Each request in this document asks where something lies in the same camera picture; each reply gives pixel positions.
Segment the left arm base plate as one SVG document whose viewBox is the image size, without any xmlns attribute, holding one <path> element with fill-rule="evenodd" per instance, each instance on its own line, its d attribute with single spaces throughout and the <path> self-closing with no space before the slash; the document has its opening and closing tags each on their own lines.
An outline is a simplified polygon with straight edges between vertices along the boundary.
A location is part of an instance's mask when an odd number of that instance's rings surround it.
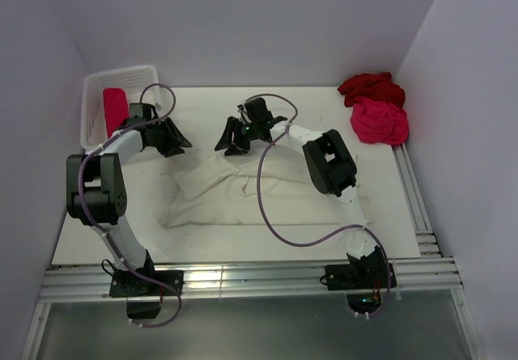
<svg viewBox="0 0 518 360">
<path fill-rule="evenodd" d="M 181 295 L 184 272 L 177 269 L 156 270 L 148 256 L 137 275 L 118 269 L 110 260 L 101 261 L 102 270 L 110 276 L 108 296 L 126 299 L 126 315 L 132 322 L 154 320 L 160 313 L 165 296 Z"/>
</svg>

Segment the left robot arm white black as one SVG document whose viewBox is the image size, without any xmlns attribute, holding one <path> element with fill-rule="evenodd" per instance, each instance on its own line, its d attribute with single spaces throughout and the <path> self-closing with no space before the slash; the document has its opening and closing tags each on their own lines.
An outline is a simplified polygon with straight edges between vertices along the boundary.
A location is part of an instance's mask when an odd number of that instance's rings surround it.
<svg viewBox="0 0 518 360">
<path fill-rule="evenodd" d="M 66 208 L 72 218 L 94 230 L 116 260 L 130 271 L 129 286 L 149 294 L 158 284 L 149 252 L 138 242 L 126 216 L 128 195 L 122 166 L 147 147 L 164 158 L 180 155 L 191 142 L 152 104 L 132 103 L 129 117 L 110 139 L 88 154 L 66 160 Z"/>
</svg>

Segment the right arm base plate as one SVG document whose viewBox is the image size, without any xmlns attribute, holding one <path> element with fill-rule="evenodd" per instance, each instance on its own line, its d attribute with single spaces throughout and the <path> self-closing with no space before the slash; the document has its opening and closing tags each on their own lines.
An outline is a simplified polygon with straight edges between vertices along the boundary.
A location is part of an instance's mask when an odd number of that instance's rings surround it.
<svg viewBox="0 0 518 360">
<path fill-rule="evenodd" d="M 320 277 L 319 282 L 330 291 L 373 290 L 375 285 L 379 285 L 380 288 L 397 286 L 393 266 L 387 266 L 385 263 L 326 265 L 325 273 Z"/>
</svg>

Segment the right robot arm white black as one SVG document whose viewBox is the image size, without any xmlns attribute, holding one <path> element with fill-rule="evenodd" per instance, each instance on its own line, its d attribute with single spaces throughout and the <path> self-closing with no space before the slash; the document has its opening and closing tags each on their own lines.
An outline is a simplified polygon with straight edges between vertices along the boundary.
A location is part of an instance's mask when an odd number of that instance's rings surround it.
<svg viewBox="0 0 518 360">
<path fill-rule="evenodd" d="M 226 156 L 240 156 L 250 151 L 253 141 L 267 144 L 258 161 L 256 193 L 259 212 L 268 230 L 276 239 L 295 248 L 314 247 L 344 234 L 347 260 L 353 264 L 350 267 L 351 280 L 357 286 L 370 286 L 379 274 L 375 263 L 388 271 L 389 259 L 379 238 L 367 227 L 357 193 L 358 168 L 341 134 L 335 129 L 319 132 L 297 125 L 298 108 L 280 95 L 255 95 L 237 108 L 240 115 L 227 118 L 214 149 L 222 150 Z M 300 243 L 284 238 L 274 229 L 265 211 L 261 177 L 265 158 L 276 145 L 304 157 L 314 188 L 335 204 L 341 215 L 341 226 L 337 230 L 314 241 Z"/>
</svg>

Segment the white t shirt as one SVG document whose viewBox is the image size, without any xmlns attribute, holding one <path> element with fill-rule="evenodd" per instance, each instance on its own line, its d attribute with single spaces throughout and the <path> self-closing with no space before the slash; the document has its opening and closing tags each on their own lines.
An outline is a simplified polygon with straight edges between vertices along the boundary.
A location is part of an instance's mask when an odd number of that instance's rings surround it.
<svg viewBox="0 0 518 360">
<path fill-rule="evenodd" d="M 237 157 L 214 153 L 192 167 L 173 163 L 160 177 L 158 223 L 164 228 L 263 224 L 256 193 L 259 157 L 258 153 Z M 261 191 L 265 211 L 275 227 L 341 224 L 335 204 L 317 192 L 304 157 L 294 150 L 279 147 L 268 153 Z M 362 209 L 369 222 L 368 210 Z"/>
</svg>

